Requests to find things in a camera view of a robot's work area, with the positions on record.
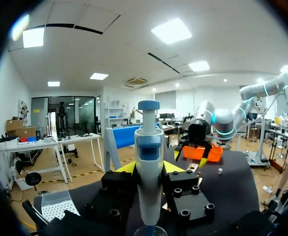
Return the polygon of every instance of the air conditioner vent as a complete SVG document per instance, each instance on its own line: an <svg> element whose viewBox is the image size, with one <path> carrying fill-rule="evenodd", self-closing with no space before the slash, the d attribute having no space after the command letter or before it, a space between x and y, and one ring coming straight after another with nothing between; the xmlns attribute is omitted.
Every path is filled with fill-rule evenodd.
<svg viewBox="0 0 288 236"><path fill-rule="evenodd" d="M148 83L148 81L145 80L144 78L134 77L134 78L132 78L130 80L127 80L127 83L131 84L131 85L144 85L144 84Z"/></svg>
<svg viewBox="0 0 288 236"><path fill-rule="evenodd" d="M127 88L130 88L130 89L134 89L135 87L134 86L132 86L132 85L124 85L125 87L127 87Z"/></svg>

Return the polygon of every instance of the ceiling light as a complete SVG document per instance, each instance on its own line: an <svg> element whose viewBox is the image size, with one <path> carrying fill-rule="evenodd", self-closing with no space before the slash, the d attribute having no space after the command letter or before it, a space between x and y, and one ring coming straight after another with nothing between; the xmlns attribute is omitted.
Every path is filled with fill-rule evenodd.
<svg viewBox="0 0 288 236"><path fill-rule="evenodd" d="M29 15L24 15L22 17L20 17L16 23L12 26L12 31L11 31L11 37L12 40L17 41L21 34L22 31L24 31L29 24Z"/></svg>
<svg viewBox="0 0 288 236"><path fill-rule="evenodd" d="M59 87L60 82L59 81L49 81L47 82L48 87Z"/></svg>
<svg viewBox="0 0 288 236"><path fill-rule="evenodd" d="M262 78L258 78L256 81L258 84L264 84L264 80Z"/></svg>
<svg viewBox="0 0 288 236"><path fill-rule="evenodd" d="M204 71L204 70L209 70L209 65L207 63L207 61L199 61L199 62L194 62L189 64L189 67L193 70L193 71Z"/></svg>
<svg viewBox="0 0 288 236"><path fill-rule="evenodd" d="M24 48L43 46L44 28L29 29L22 32Z"/></svg>
<svg viewBox="0 0 288 236"><path fill-rule="evenodd" d="M107 74L100 74L100 73L94 73L90 79L91 80L104 80L106 77L108 77L109 75Z"/></svg>
<svg viewBox="0 0 288 236"><path fill-rule="evenodd" d="M281 68L281 73L288 73L288 65L284 65L284 66Z"/></svg>
<svg viewBox="0 0 288 236"><path fill-rule="evenodd" d="M166 44L175 43L192 37L189 29L179 18L159 25L152 29L151 32Z"/></svg>

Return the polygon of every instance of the monitor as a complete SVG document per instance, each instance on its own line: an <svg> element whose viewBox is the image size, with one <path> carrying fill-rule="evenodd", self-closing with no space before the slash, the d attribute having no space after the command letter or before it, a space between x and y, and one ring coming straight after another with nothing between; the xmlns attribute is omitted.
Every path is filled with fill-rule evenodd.
<svg viewBox="0 0 288 236"><path fill-rule="evenodd" d="M174 113L169 113L168 118L174 118Z"/></svg>
<svg viewBox="0 0 288 236"><path fill-rule="evenodd" d="M167 119L167 113L160 114L160 119Z"/></svg>
<svg viewBox="0 0 288 236"><path fill-rule="evenodd" d="M257 113L248 113L248 117L249 120L253 120L257 118Z"/></svg>

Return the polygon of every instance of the poster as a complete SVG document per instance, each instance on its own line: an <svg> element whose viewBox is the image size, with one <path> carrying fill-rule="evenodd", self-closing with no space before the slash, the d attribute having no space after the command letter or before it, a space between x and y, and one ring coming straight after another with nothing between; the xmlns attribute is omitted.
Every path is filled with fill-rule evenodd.
<svg viewBox="0 0 288 236"><path fill-rule="evenodd" d="M18 101L18 117L24 121L24 126L28 125L28 106L24 101Z"/></svg>

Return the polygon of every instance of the black table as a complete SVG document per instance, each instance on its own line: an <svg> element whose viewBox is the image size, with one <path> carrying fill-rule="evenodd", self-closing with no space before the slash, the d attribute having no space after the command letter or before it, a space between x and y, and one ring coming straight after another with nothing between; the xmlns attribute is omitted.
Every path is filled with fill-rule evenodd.
<svg viewBox="0 0 288 236"><path fill-rule="evenodd" d="M165 160L175 163L173 148L165 150ZM185 169L187 162L179 157L177 166ZM223 169L218 175L218 168ZM186 235L207 235L221 229L227 224L239 219L248 211L259 210L258 196L253 175L248 162L242 152L224 151L219 163L207 163L201 169L203 177L201 190L209 200L214 203L215 220L210 224L203 224L186 229ZM71 198L82 217L84 205L89 203L96 195L101 182L95 182L77 189L69 190ZM34 199L34 207L41 210L41 197ZM138 194L135 195L133 207L130 209L126 236L132 236L136 229L143 225L140 217ZM163 210L157 225L164 228L169 236L176 235L174 222L170 215Z"/></svg>

